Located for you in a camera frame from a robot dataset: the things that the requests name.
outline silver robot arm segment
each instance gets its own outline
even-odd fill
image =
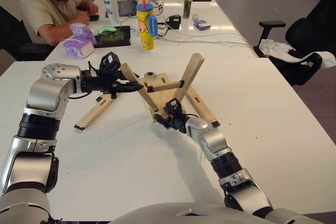
[[[219,176],[219,184],[227,192],[225,205],[264,218],[272,205],[248,170],[240,166],[223,133],[200,118],[189,118],[185,126],[186,134],[200,145]]]
[[[54,187],[47,182],[52,162],[58,163],[53,157],[56,133],[69,96],[81,93],[80,87],[79,67],[52,64],[42,70],[29,91],[19,131],[7,154],[1,176],[3,193],[17,183],[39,183],[46,192]]]
[[[271,223],[320,223],[287,209],[273,210],[266,194],[248,170],[239,164],[222,132],[213,128],[212,124],[206,120],[191,118],[184,114],[177,99],[169,101],[164,110],[168,118],[165,119],[156,114],[155,119],[167,129],[173,128],[187,134],[200,145],[219,177],[219,184],[225,192],[226,207],[269,220]]]
[[[63,64],[43,68],[29,91],[1,175],[0,223],[53,223],[45,193],[57,182],[56,134],[68,100],[76,93],[101,91],[115,97],[118,92],[141,89],[138,83],[117,81],[126,80],[120,66],[118,56],[110,52],[99,69],[90,63],[89,70]]]

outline yellow cup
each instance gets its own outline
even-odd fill
[[[136,6],[139,22],[139,33],[142,47],[145,50],[154,48],[154,38],[158,35],[158,21],[154,15],[153,5],[146,3],[145,8],[142,4]]]

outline man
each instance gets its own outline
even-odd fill
[[[98,6],[87,0],[20,0],[23,21],[33,43],[56,46],[72,35],[70,24],[88,24]]]

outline table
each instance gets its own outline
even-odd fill
[[[183,14],[183,1],[184,0],[164,0],[164,16],[167,18],[170,15]],[[89,27],[95,29],[97,26],[109,25],[108,18],[105,18],[105,6],[102,0],[95,0],[95,3],[99,6],[100,19],[97,22],[91,22]],[[188,35],[211,35],[218,33],[230,33],[226,35],[220,35],[218,38],[221,40],[227,40],[232,42],[245,43],[240,33],[236,30],[229,18],[221,10],[215,0],[211,2],[193,2],[191,9],[191,16],[198,14],[200,19],[204,19],[211,24],[211,30],[199,31],[193,27],[193,21],[191,19],[183,19],[180,27],[180,32]],[[204,57],[208,55],[218,55],[225,58],[254,58],[256,55],[253,50],[247,47],[228,47],[216,44],[182,44],[176,45],[171,42],[165,42],[161,40],[155,41],[155,47],[153,50],[143,50],[141,46],[140,35],[137,32],[138,21],[135,18],[130,18],[122,23],[122,25],[131,26],[131,39],[132,45],[126,47],[113,47],[113,48],[98,48],[92,53],[86,60],[98,62],[102,56],[111,50],[117,54],[122,60],[125,55],[133,55],[134,58],[147,57],[152,60],[169,58],[171,56],[189,57],[194,52],[201,53]],[[177,34],[175,31],[170,30],[167,33],[167,38],[182,40],[187,38]],[[200,38],[197,40],[216,41],[215,39]],[[46,59],[47,61],[64,61],[64,60],[82,60],[76,57],[68,56],[60,43],[55,50]]]
[[[153,70],[166,72],[171,80],[181,78],[189,60],[123,57],[140,76]],[[72,63],[87,69],[86,61]],[[16,62],[0,77],[0,164],[30,86],[45,65]],[[18,73],[25,73],[24,78]],[[336,209],[335,145],[268,59],[209,55],[193,86],[275,208],[300,213]],[[48,194],[52,216],[113,220],[160,202],[223,203],[217,177],[200,148],[187,136],[152,124],[138,93],[123,94],[91,127],[75,129],[98,95],[68,104],[57,136],[58,183]],[[195,112],[186,99],[183,103],[188,113]]]

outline beige t-shirt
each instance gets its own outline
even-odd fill
[[[23,22],[27,32],[35,44],[45,44],[38,35],[38,29],[43,25],[63,25],[74,19],[81,0],[20,0],[23,12]]]

